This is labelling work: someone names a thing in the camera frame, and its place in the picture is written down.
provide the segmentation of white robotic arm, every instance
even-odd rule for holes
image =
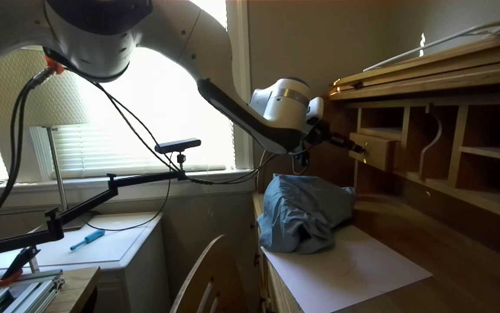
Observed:
[[[147,47],[185,68],[199,94],[267,151],[295,151],[310,131],[312,94],[300,80],[255,91],[250,104],[238,96],[227,31],[189,0],[0,0],[0,56],[24,45],[95,82],[118,78],[130,52]],[[321,101],[312,103],[319,113]]]

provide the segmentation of blue cloth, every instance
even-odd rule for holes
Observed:
[[[333,247],[333,228],[349,221],[354,188],[316,176],[274,174],[264,193],[260,245],[272,252],[314,254]]]

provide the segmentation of chair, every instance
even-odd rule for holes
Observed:
[[[187,273],[172,313],[248,311],[234,256],[224,235],[213,238]]]

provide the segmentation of wooden desk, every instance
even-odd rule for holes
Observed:
[[[432,273],[345,313],[500,311],[500,254],[390,197],[359,197],[354,226]],[[302,311],[265,263],[274,311]]]
[[[81,311],[88,301],[95,296],[99,268],[83,268],[74,271],[64,271],[64,284],[55,299],[48,304],[45,313],[76,313]]]

